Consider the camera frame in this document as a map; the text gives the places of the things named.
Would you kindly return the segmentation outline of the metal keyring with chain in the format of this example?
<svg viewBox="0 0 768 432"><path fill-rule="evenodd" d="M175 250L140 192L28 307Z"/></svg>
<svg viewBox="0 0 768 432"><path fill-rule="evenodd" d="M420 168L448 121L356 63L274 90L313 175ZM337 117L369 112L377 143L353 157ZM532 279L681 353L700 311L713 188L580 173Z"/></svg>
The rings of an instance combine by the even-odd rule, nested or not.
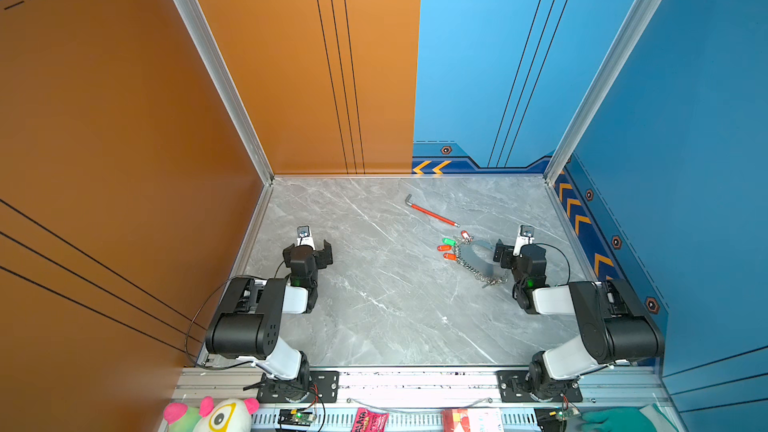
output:
<svg viewBox="0 0 768 432"><path fill-rule="evenodd" d="M511 272L494 259L495 245L484 239L457 238L452 247L456 263L472 273L485 287L508 282Z"/></svg>

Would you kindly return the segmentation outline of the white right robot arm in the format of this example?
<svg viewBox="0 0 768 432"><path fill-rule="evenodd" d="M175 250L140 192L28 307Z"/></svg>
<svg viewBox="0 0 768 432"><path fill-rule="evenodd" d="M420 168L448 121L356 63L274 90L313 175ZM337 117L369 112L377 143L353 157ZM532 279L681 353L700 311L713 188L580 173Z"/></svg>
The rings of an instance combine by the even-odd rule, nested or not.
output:
<svg viewBox="0 0 768 432"><path fill-rule="evenodd" d="M632 286L625 280L546 283L546 251L541 244L508 246L499 241L493 260L512 273L513 298L529 315L576 319L578 335L532 356L528 370L499 373L502 399L574 399L581 377L620 361L660 357L664 337Z"/></svg>

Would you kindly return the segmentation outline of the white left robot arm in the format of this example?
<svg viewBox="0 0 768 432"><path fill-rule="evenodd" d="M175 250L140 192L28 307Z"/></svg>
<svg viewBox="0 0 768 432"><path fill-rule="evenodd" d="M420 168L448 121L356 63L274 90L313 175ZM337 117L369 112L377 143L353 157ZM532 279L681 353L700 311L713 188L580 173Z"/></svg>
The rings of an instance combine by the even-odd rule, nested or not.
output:
<svg viewBox="0 0 768 432"><path fill-rule="evenodd" d="M309 237L283 250L290 269L284 278L238 276L226 286L205 337L210 354L253 366L265 378L257 386L264 398L302 401L313 392L306 354L280 337L285 315L309 314L318 296L319 271L333 263L328 241L316 248Z"/></svg>

